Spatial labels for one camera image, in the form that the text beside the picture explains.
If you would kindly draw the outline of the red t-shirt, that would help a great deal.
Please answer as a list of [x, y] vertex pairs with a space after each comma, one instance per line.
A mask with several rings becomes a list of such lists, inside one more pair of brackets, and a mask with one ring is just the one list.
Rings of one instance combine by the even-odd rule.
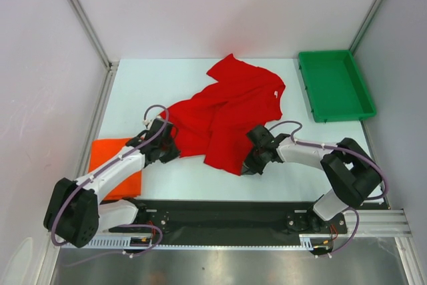
[[162, 113], [177, 128], [175, 143], [183, 158], [203, 156], [205, 164], [240, 175], [252, 143], [247, 133], [282, 117], [286, 88], [275, 73], [229, 54], [207, 75], [214, 83]]

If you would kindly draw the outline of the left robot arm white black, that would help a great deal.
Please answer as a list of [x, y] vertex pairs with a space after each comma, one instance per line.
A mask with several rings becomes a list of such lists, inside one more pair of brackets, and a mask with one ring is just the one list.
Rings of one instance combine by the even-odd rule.
[[106, 204], [105, 197], [131, 175], [160, 161], [178, 158], [180, 151], [173, 124], [160, 117], [146, 130], [131, 138], [105, 163], [75, 180], [60, 179], [54, 186], [43, 226], [51, 241], [82, 248], [98, 231], [127, 226], [138, 232], [147, 225], [147, 214], [133, 196]]

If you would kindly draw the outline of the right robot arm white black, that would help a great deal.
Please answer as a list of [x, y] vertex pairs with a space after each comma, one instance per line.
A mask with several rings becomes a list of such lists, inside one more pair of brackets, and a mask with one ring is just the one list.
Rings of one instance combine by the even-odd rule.
[[315, 232], [324, 232], [346, 208], [374, 200], [384, 174], [356, 140], [324, 144], [296, 134], [274, 134], [257, 123], [241, 135], [211, 136], [219, 145], [214, 151], [195, 151], [184, 131], [169, 125], [161, 133], [161, 160], [180, 164], [168, 175], [189, 200], [301, 200], [291, 195], [298, 182], [323, 179], [320, 191], [310, 194], [308, 225]]

